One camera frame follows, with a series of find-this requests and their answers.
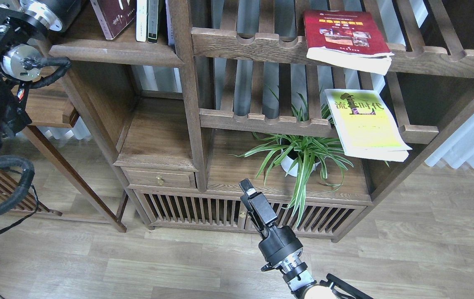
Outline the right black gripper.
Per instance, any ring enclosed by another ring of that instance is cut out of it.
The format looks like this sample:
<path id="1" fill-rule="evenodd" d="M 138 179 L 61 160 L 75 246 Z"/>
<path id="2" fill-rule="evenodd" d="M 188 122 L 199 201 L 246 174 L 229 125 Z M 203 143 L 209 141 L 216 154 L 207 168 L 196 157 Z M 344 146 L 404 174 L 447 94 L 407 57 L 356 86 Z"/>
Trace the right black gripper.
<path id="1" fill-rule="evenodd" d="M 249 179 L 243 179 L 239 182 L 242 189 L 242 202 L 248 210 L 257 231 L 263 239 L 269 236 L 269 229 L 274 227 L 277 215 L 267 201 L 264 194 L 258 194 Z"/>

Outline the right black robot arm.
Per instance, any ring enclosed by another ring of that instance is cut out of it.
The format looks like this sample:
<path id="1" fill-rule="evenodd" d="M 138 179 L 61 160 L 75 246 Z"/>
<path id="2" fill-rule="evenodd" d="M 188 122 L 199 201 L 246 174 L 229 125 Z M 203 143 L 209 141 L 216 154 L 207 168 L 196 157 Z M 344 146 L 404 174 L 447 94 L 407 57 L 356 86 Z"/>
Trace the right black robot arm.
<path id="1" fill-rule="evenodd" d="M 266 264 L 261 271 L 279 270 L 292 295 L 297 299 L 369 299 L 370 296 L 338 277 L 328 274 L 317 282 L 300 260 L 303 245 L 287 225 L 276 224 L 277 214 L 262 192 L 256 191 L 249 179 L 239 182 L 240 197 L 252 223 L 261 235 L 258 244 Z"/>

